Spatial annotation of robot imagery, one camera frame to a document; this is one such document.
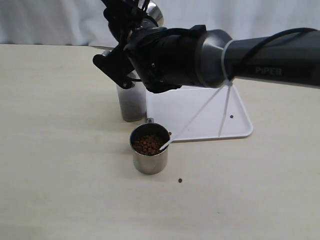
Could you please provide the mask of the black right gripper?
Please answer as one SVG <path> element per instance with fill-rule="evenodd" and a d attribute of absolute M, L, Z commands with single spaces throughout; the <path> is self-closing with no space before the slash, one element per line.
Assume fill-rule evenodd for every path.
<path fill-rule="evenodd" d="M 120 88 L 130 89 L 135 70 L 151 93 L 163 93 L 182 86 L 203 87 L 196 73 L 196 51 L 205 25 L 166 28 L 138 7 L 103 12 L 118 44 L 112 51 L 96 54 L 93 64 Z"/>

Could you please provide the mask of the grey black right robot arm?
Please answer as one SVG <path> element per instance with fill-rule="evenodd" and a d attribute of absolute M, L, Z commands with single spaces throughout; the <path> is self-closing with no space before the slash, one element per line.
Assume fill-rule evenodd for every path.
<path fill-rule="evenodd" d="M 233 40 L 205 25 L 166 28 L 149 16 L 130 20 L 105 10 L 118 45 L 93 64 L 122 89 L 138 80 L 154 94 L 183 86 L 213 88 L 235 78 L 286 85 L 320 86 L 320 32 L 300 27 L 272 36 Z"/>

